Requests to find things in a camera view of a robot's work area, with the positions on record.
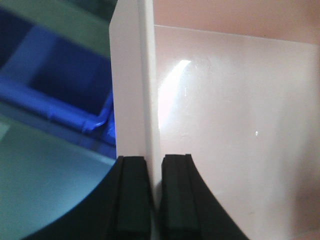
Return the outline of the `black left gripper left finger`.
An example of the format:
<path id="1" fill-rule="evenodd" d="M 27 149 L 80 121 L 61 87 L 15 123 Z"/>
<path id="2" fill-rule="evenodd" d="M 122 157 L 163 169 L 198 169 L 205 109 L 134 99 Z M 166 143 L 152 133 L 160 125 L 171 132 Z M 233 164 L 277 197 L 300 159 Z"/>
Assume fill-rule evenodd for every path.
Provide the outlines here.
<path id="1" fill-rule="evenodd" d="M 151 190 L 142 156 L 120 156 L 79 204 L 28 240 L 149 240 Z"/>

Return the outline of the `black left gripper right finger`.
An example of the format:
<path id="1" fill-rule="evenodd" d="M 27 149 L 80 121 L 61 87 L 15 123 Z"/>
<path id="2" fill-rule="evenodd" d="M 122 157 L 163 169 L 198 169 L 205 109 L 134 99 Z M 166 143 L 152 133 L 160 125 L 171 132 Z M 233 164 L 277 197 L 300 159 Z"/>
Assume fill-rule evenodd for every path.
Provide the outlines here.
<path id="1" fill-rule="evenodd" d="M 248 239 L 210 191 L 190 154 L 165 155 L 161 171 L 162 239 Z"/>

